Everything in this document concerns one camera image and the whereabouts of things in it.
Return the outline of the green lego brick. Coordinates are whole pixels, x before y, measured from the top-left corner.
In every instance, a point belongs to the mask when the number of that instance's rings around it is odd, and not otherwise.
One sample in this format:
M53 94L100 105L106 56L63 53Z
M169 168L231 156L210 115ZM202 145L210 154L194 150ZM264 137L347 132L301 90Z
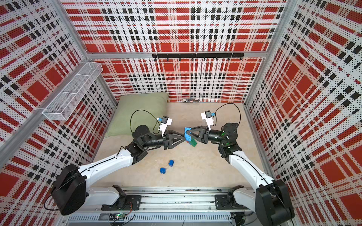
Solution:
M189 144L192 145L193 147L195 147L197 145L197 141L192 138L190 141L189 141Z

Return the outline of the light blue lego brick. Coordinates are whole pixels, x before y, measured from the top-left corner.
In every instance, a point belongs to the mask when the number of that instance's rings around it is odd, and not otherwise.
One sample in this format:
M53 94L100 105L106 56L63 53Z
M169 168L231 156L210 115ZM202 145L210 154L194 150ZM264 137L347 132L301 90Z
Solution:
M185 127L184 128L184 137L185 137L186 141L191 141L192 140L191 135L188 133L188 131L190 131L190 130L191 130L190 127Z

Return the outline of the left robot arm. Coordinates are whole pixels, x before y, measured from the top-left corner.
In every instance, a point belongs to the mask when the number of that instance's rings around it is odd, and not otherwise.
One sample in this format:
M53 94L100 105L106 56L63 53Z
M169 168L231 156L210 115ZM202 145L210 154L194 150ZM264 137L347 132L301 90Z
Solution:
M146 125L137 127L132 137L129 145L107 158L80 167L71 164L62 170L51 189L51 197L61 215L70 215L84 206L121 209L127 205L127 200L119 186L100 188L93 184L119 169L140 162L148 150L160 147L173 149L186 140L183 134L176 131L153 134Z

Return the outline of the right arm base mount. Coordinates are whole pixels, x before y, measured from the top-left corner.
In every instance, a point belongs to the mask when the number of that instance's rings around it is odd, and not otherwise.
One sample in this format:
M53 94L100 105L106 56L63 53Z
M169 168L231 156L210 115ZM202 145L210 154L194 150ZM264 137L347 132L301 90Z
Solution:
M253 188L235 186L228 189L225 195L215 195L217 210L250 210L255 211L255 191Z

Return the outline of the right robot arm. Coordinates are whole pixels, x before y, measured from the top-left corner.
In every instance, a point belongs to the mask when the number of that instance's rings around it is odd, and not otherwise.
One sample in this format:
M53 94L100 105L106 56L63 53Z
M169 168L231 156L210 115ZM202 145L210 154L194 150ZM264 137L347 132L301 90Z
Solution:
M207 126L187 130L186 135L198 142L218 145L220 156L236 168L253 188L230 190L231 203L253 211L263 226L279 226L295 217L289 189L282 180L275 180L260 170L241 150L237 143L238 124L226 123L221 130Z

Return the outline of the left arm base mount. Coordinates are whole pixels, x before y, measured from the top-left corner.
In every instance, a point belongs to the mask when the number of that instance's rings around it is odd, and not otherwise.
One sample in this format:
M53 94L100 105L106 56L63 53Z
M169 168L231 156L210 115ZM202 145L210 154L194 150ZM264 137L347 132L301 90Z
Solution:
M112 205L102 205L102 211L117 211L117 210L139 210L141 203L141 195L127 195L120 186L113 185L117 190L119 197Z

